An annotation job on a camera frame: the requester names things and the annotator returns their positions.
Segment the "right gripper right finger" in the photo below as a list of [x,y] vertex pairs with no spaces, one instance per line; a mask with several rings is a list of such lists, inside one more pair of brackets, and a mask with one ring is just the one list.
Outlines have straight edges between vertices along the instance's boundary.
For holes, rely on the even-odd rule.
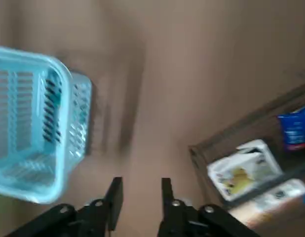
[[259,237],[215,204],[195,209],[174,198],[170,178],[161,179],[163,218],[159,237]]

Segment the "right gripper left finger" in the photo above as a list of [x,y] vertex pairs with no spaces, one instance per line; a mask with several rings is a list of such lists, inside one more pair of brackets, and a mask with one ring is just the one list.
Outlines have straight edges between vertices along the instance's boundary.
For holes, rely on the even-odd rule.
[[62,203],[8,233],[7,237],[108,237],[123,204],[123,179],[115,177],[105,196],[80,209]]

